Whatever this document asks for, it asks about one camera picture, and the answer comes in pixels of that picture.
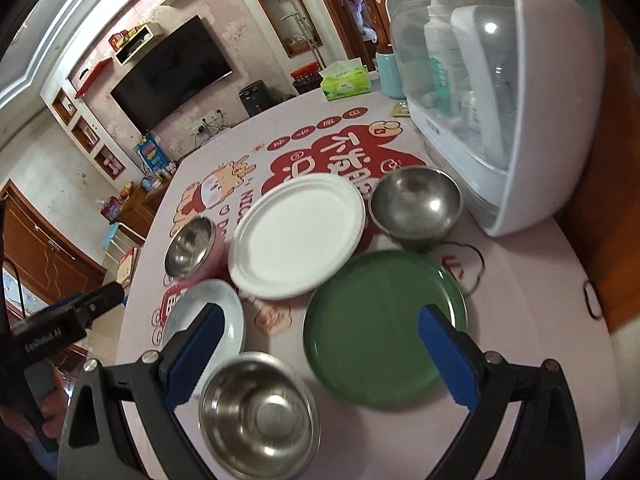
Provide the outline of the light blue small plate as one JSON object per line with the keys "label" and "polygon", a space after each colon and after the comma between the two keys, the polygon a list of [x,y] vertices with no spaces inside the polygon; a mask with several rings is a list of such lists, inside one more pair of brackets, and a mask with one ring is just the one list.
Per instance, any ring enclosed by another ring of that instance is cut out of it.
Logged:
{"label": "light blue small plate", "polygon": [[224,334],[209,360],[212,367],[218,367],[237,356],[245,344],[246,326],[241,300],[227,282],[210,278],[188,288],[168,314],[163,346],[179,330],[185,330],[206,304],[216,304],[224,312]]}

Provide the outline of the pink steel bowl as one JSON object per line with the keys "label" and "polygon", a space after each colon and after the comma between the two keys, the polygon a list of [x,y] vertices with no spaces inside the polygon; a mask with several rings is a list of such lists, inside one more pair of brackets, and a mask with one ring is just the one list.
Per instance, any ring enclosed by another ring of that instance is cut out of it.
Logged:
{"label": "pink steel bowl", "polygon": [[193,285],[216,276],[226,262],[226,253],[221,230],[209,218],[196,217],[171,239],[164,260],[165,273]]}

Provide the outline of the small steel bowl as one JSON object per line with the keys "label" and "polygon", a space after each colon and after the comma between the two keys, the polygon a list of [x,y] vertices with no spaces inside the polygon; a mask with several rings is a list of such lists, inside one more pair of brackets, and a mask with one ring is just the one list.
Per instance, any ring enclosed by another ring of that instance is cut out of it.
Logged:
{"label": "small steel bowl", "polygon": [[213,372],[198,424],[209,453],[238,479],[296,479],[320,446],[318,408],[306,382],[264,352],[241,353]]}

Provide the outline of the green plate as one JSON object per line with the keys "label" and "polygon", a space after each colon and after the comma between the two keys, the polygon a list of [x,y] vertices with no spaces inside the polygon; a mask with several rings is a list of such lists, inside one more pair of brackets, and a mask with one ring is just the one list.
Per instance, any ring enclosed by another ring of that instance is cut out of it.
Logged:
{"label": "green plate", "polygon": [[367,408],[423,398],[439,383],[418,329],[428,304],[458,330],[469,327],[463,292],[435,259],[403,250],[350,259],[307,304],[303,347],[314,376]]}

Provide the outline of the white paper plate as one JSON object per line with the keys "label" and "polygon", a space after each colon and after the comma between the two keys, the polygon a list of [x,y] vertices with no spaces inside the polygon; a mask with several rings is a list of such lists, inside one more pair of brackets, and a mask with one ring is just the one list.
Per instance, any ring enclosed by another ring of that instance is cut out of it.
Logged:
{"label": "white paper plate", "polygon": [[262,196],[236,227],[228,268],[239,290],[267,300],[303,295],[352,256],[366,225],[356,186],[308,174]]}

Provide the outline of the large steel bowl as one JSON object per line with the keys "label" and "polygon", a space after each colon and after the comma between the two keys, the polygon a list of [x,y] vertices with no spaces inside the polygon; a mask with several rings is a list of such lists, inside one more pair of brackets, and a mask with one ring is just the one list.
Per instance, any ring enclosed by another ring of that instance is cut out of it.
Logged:
{"label": "large steel bowl", "polygon": [[456,181],[436,168],[409,166],[382,177],[369,198],[378,229],[402,248],[426,252],[442,242],[462,216]]}

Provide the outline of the wooden tv cabinet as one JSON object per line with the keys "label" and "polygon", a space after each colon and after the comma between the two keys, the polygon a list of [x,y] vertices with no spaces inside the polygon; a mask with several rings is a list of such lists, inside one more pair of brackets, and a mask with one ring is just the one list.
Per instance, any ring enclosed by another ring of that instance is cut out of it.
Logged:
{"label": "wooden tv cabinet", "polygon": [[147,237],[168,186],[169,181],[164,181],[158,188],[147,191],[141,184],[136,185],[122,204],[115,221],[139,236]]}

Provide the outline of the black television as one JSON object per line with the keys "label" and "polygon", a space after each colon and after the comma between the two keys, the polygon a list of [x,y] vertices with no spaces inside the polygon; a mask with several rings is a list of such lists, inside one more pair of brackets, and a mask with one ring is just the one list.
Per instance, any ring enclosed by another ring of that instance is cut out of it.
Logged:
{"label": "black television", "polygon": [[199,16],[160,41],[119,81],[111,97],[141,134],[232,68]]}

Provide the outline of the black air fryer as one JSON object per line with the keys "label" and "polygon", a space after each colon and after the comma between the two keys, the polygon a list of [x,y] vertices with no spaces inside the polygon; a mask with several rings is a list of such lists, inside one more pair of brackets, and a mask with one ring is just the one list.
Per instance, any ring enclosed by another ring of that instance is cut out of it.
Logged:
{"label": "black air fryer", "polygon": [[239,99],[250,117],[254,117],[277,105],[262,80],[256,80],[241,89],[239,91]]}

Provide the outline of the green tissue pack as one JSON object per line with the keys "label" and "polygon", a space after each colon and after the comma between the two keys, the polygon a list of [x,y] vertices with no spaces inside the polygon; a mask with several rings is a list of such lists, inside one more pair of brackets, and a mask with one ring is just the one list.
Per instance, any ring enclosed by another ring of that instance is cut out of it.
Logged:
{"label": "green tissue pack", "polygon": [[361,58],[336,61],[320,72],[320,88],[329,101],[361,96],[371,91],[367,66]]}

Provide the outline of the white bottle sterilizer cabinet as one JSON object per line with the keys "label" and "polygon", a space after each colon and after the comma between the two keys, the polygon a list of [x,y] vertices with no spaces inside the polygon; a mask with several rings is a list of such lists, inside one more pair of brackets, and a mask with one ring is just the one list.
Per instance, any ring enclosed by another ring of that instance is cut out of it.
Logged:
{"label": "white bottle sterilizer cabinet", "polygon": [[499,237],[570,199],[604,77],[599,0],[386,0],[410,118]]}

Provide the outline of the teal cup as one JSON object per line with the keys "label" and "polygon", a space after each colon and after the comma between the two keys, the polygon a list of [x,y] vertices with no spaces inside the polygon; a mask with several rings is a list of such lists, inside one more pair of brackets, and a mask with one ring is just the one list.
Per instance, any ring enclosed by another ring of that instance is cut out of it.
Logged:
{"label": "teal cup", "polygon": [[376,48],[375,59],[376,66],[378,66],[378,78],[380,78],[382,91],[389,98],[396,100],[405,99],[396,56],[392,46],[390,44],[379,44]]}

